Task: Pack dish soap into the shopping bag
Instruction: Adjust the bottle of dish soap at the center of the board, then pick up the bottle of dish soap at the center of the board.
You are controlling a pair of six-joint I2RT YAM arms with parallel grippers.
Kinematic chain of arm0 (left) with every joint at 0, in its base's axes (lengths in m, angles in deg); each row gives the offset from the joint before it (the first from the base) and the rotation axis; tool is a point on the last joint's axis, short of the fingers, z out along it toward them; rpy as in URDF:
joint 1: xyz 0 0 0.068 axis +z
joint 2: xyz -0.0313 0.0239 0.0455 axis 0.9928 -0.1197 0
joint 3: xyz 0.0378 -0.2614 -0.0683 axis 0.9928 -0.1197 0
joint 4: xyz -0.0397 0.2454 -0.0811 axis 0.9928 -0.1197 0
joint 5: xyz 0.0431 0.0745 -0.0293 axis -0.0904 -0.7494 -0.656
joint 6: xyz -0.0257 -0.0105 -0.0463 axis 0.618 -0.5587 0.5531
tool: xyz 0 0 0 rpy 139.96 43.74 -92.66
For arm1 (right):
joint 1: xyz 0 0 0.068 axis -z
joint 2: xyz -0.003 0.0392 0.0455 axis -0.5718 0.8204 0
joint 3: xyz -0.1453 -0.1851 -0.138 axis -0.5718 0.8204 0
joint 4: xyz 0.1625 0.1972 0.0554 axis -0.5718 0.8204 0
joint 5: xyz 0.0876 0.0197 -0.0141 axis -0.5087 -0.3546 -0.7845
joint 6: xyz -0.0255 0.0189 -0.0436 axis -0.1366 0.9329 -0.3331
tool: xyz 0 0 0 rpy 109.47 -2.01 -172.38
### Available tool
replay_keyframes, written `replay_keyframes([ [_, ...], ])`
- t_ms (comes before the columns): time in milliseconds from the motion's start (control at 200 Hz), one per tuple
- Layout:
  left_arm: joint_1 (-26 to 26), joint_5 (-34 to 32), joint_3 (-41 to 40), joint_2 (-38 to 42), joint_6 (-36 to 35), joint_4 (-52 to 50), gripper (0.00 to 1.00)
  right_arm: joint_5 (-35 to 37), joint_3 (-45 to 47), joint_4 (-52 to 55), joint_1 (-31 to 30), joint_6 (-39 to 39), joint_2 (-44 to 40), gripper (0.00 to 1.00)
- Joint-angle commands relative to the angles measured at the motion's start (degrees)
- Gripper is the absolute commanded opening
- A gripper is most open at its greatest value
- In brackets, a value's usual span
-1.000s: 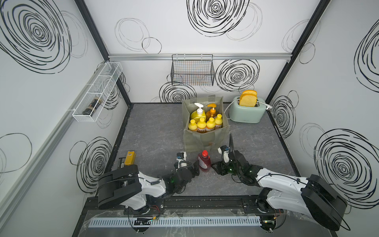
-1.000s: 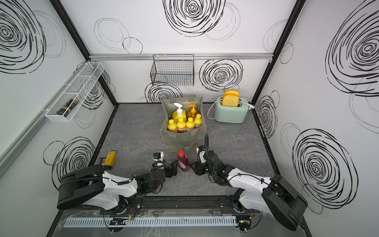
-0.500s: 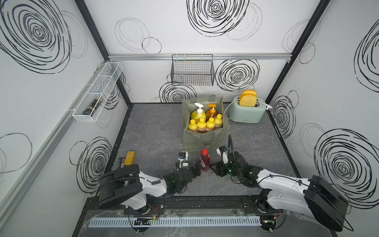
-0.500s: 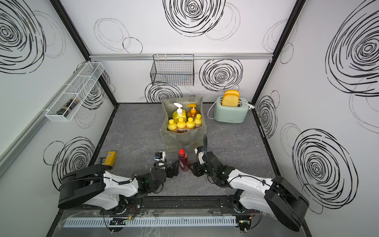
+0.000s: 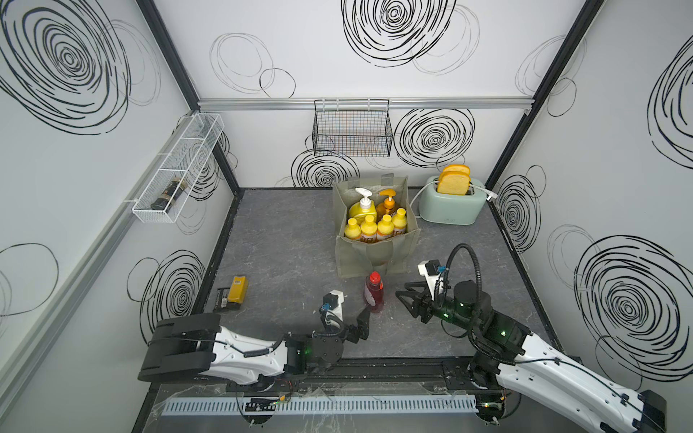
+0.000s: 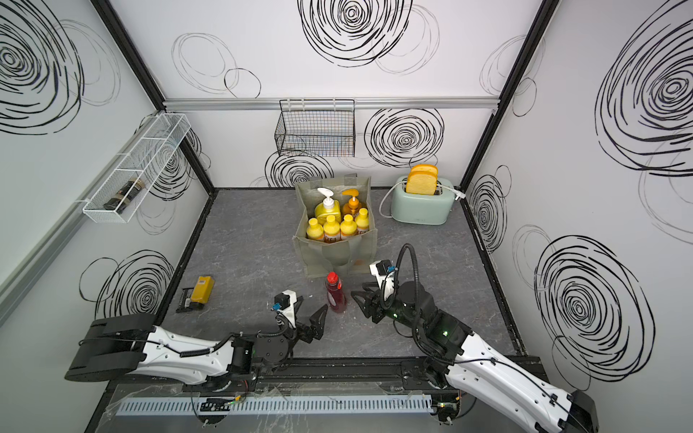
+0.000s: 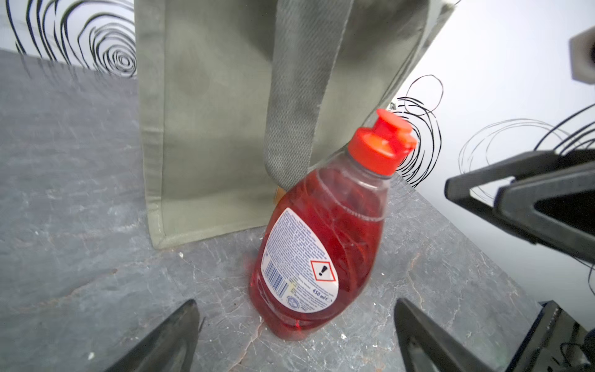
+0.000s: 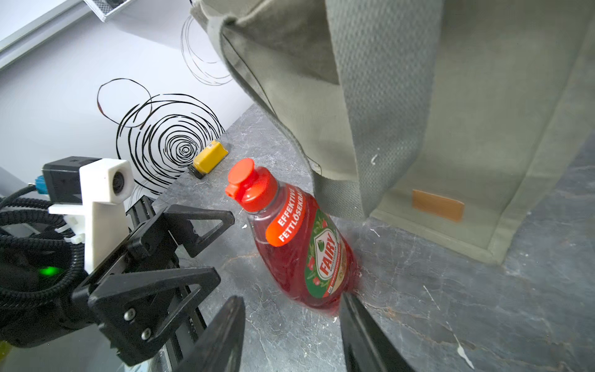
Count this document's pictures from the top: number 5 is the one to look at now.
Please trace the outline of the red soap bottle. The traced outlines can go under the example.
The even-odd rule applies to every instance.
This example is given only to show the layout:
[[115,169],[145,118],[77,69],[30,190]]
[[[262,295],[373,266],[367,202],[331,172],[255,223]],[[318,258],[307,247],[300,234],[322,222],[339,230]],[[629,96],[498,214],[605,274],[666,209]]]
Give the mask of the red soap bottle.
[[384,306],[384,283],[379,272],[371,272],[366,277],[364,288],[366,305],[375,313],[379,313]]

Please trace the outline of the green fabric shopping bag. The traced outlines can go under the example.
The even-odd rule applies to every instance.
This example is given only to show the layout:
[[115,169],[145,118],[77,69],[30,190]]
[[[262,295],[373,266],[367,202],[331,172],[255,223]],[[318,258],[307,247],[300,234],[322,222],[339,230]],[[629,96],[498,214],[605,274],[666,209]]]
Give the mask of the green fabric shopping bag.
[[[366,195],[358,191],[370,191],[375,204],[383,201],[381,191],[392,189],[395,192],[395,210],[405,210],[405,227],[387,232],[378,230],[381,222],[368,225],[368,233],[351,239],[346,235],[349,210],[359,207],[359,201]],[[386,173],[376,178],[353,178],[332,186],[333,223],[335,234],[335,256],[339,277],[364,277],[371,272],[379,274],[402,274],[408,269],[415,247],[420,240],[420,227],[413,216],[409,200],[409,179]]]

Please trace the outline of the yellow cap bottle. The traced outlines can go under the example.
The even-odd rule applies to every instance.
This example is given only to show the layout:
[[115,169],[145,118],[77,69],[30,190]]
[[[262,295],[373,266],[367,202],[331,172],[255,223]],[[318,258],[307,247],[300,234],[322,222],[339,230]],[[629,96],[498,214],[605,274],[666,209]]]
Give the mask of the yellow cap bottle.
[[344,236],[347,239],[359,241],[362,236],[361,226],[355,218],[349,218],[346,222]]
[[393,220],[391,215],[382,216],[377,224],[376,240],[378,242],[393,237]]
[[393,214],[393,235],[401,236],[407,232],[408,220],[406,209],[400,207]]
[[363,223],[361,224],[362,236],[360,241],[372,244],[376,240],[377,223],[375,222],[375,216],[366,215]]

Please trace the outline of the orange pump soap bottle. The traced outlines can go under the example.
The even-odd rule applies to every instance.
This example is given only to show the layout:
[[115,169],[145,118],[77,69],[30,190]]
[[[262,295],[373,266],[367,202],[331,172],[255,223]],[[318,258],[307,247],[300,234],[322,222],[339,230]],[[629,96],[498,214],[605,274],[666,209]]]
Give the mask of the orange pump soap bottle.
[[378,193],[379,197],[384,200],[376,206],[376,212],[379,219],[385,215],[392,215],[397,211],[395,202],[396,191],[394,189],[384,189]]

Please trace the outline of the yellow pump soap bottle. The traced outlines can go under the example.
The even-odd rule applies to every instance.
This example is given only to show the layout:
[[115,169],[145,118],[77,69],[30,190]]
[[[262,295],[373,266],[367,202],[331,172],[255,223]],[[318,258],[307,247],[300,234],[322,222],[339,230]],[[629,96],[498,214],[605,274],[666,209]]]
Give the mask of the yellow pump soap bottle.
[[348,218],[354,218],[359,225],[365,221],[367,216],[377,218],[376,207],[371,200],[373,192],[362,187],[355,188],[355,192],[360,195],[360,199],[349,209]]

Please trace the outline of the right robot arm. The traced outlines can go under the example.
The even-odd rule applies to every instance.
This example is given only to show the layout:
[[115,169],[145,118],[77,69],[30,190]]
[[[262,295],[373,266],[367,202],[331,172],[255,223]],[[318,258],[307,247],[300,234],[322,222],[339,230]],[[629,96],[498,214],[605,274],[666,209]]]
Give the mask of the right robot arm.
[[511,317],[496,311],[474,281],[452,297],[436,278],[406,284],[397,299],[415,319],[462,328],[476,353],[467,376],[480,389],[520,393],[589,432],[664,432],[667,402],[651,390],[622,386],[589,370]]

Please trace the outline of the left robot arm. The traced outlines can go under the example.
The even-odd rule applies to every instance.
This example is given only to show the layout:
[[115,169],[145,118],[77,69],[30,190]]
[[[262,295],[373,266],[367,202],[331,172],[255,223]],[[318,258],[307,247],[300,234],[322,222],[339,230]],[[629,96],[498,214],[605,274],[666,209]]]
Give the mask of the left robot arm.
[[303,378],[324,372],[343,357],[346,342],[369,337],[370,308],[355,325],[332,310],[322,312],[324,329],[310,335],[287,333],[276,341],[240,335],[221,325],[218,313],[160,321],[148,343],[137,379],[164,384],[210,377],[239,385]]

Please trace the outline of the yellow object behind left arm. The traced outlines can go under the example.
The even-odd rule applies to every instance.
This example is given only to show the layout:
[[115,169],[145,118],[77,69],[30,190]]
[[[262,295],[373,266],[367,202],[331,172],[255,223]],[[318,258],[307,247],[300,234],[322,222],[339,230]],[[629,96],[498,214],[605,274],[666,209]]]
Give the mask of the yellow object behind left arm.
[[247,289],[247,276],[235,276],[231,285],[217,289],[217,297],[213,311],[215,313],[220,313],[239,310],[245,301]]

